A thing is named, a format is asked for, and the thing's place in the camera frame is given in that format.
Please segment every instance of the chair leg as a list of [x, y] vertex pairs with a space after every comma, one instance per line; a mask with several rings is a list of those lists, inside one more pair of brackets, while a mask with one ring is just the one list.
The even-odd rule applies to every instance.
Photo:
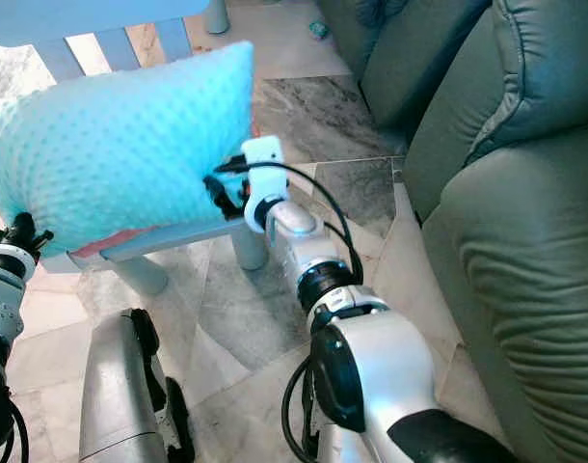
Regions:
[[113, 264], [116, 274], [140, 295], [156, 296], [168, 284], [166, 271], [144, 256]]
[[230, 232], [238, 264], [244, 270], [256, 270], [268, 260], [264, 236], [243, 224]]
[[223, 34], [229, 29], [225, 0], [210, 0], [203, 17], [204, 29], [208, 34]]

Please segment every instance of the green leather sofa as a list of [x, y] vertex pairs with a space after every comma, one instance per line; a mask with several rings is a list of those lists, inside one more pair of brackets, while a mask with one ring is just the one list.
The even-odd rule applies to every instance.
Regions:
[[319, 0], [339, 53], [380, 127], [412, 137], [491, 0]]
[[588, 0], [494, 0], [404, 179], [515, 452], [588, 462]]

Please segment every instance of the white chair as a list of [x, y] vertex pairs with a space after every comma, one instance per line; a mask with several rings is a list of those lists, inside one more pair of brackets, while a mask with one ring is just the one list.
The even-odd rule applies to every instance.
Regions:
[[[32, 44], [54, 79], [59, 82], [84, 75], [66, 37], [93, 32], [112, 70], [139, 68], [138, 58], [124, 29], [154, 23], [168, 62], [188, 57], [192, 45], [183, 17], [200, 14], [224, 27], [223, 0], [13, 0], [0, 1], [0, 45]], [[241, 267], [259, 268], [267, 259], [261, 240], [242, 219], [202, 227], [178, 224], [139, 235], [101, 251], [89, 259], [61, 255], [44, 259], [51, 272], [78, 271], [88, 265], [115, 270], [130, 286], [144, 294], [157, 294], [167, 282], [165, 272], [144, 257], [161, 249], [230, 234]]]

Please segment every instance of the black cable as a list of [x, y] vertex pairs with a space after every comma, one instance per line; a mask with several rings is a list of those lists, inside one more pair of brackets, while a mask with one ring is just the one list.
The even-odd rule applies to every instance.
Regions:
[[[250, 169], [255, 169], [258, 167], [277, 167], [285, 169], [286, 171], [293, 172], [294, 174], [304, 178], [305, 180], [309, 181], [313, 186], [315, 186], [320, 193], [326, 198], [329, 202], [331, 207], [334, 210], [334, 213], [339, 218], [339, 222], [341, 223], [341, 227], [343, 228], [343, 240], [347, 244], [348, 249], [350, 251], [350, 259], [354, 262], [357, 258], [355, 257], [356, 251], [354, 251], [354, 243], [352, 242], [352, 234], [350, 234], [350, 228], [348, 227], [348, 223], [345, 220], [345, 214], [339, 207], [339, 204], [334, 200], [333, 195], [329, 193], [329, 191], [322, 185], [319, 181], [315, 178], [310, 177], [303, 171], [296, 169], [295, 167], [288, 166], [287, 164], [281, 164], [280, 162], [273, 162], [273, 161], [261, 161], [261, 162], [252, 162], [250, 164], [229, 164], [219, 166], [215, 169], [216, 172], [248, 172]], [[352, 268], [352, 272], [356, 277], [357, 281], [362, 285], [362, 281], [364, 279], [362, 265], [359, 268]]]
[[7, 438], [7, 444], [5, 444], [5, 451], [3, 452], [3, 456], [1, 457], [0, 463], [7, 463], [9, 461], [10, 456], [12, 456], [13, 450], [13, 429], [10, 432], [9, 437]]
[[283, 400], [281, 401], [281, 429], [283, 430], [283, 436], [285, 437], [287, 445], [290, 446], [290, 449], [294, 452], [296, 457], [303, 463], [317, 462], [305, 453], [305, 451], [301, 448], [301, 446], [298, 445], [296, 439], [294, 439], [294, 436], [292, 435], [292, 429], [290, 427], [290, 401], [292, 400], [292, 393], [294, 392], [296, 383], [301, 378], [301, 376], [303, 376], [303, 373], [305, 373], [307, 370], [310, 362], [311, 357], [307, 356], [303, 362], [298, 365], [292, 374], [292, 377], [287, 382], [285, 392], [283, 393]]
[[24, 418], [22, 418], [22, 414], [11, 400], [9, 401], [9, 405], [15, 424], [17, 424], [17, 431], [20, 434], [20, 447], [22, 452], [20, 461], [21, 463], [28, 463], [28, 431], [26, 430], [26, 423], [24, 422]]
[[352, 260], [352, 271], [354, 272], [354, 274], [357, 275], [357, 271], [362, 272], [363, 270], [361, 257], [359, 256], [359, 253], [356, 252], [356, 249], [352, 247], [350, 244], [348, 244], [348, 242], [345, 239], [345, 235], [341, 232], [341, 230], [335, 227], [330, 222], [324, 222], [324, 225], [327, 229], [334, 232], [334, 234], [336, 234], [341, 239], [341, 241], [343, 241], [343, 244], [345, 244], [348, 247], [348, 250], [350, 252], [350, 259], [354, 257], [354, 259]]

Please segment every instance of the chair backrest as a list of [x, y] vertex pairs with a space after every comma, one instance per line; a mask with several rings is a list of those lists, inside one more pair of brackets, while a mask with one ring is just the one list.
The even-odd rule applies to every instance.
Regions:
[[56, 81], [84, 75], [66, 37], [94, 33], [112, 70], [140, 66], [125, 26], [154, 23], [168, 62], [190, 56], [184, 16], [209, 0], [0, 1], [0, 45], [32, 44]]

